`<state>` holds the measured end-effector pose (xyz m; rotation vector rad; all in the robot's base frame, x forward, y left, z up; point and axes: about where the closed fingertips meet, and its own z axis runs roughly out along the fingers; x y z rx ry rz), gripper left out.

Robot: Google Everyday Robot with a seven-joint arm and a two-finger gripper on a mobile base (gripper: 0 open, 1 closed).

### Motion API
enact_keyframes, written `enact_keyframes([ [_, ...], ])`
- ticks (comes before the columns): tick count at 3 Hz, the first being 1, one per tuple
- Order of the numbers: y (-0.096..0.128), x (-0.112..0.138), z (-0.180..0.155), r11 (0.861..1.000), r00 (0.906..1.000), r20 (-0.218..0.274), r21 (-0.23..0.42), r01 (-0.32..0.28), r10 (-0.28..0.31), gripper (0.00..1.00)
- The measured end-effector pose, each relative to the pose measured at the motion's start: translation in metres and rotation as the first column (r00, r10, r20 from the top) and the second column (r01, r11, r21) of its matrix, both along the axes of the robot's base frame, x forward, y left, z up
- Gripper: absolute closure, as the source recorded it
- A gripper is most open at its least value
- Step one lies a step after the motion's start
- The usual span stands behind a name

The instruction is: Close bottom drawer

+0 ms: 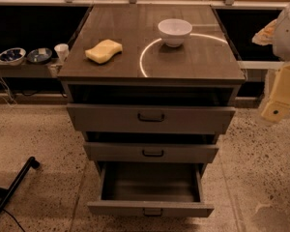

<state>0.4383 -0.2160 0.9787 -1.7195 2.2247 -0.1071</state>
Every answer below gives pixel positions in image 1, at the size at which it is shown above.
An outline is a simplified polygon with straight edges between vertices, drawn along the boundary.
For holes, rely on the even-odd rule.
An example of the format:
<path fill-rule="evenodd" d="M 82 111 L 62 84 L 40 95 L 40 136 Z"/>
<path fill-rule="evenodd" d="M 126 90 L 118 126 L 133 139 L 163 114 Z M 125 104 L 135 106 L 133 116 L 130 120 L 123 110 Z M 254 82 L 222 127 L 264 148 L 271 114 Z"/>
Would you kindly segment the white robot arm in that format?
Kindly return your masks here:
<path fill-rule="evenodd" d="M 260 112 L 260 117 L 271 123 L 278 123 L 290 111 L 290 3 L 277 19 L 271 21 L 252 41 L 259 45 L 273 46 L 273 54 L 284 64 L 275 72 L 275 80 Z"/>

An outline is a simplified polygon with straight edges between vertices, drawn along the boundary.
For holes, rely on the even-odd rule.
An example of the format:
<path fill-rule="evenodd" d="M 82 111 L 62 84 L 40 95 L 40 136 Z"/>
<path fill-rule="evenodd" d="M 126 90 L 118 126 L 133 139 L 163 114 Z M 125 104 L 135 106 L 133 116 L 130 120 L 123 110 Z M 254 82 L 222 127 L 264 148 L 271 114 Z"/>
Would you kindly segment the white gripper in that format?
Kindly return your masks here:
<path fill-rule="evenodd" d="M 275 72 L 275 79 L 261 118 L 278 123 L 290 112 L 290 62 Z"/>

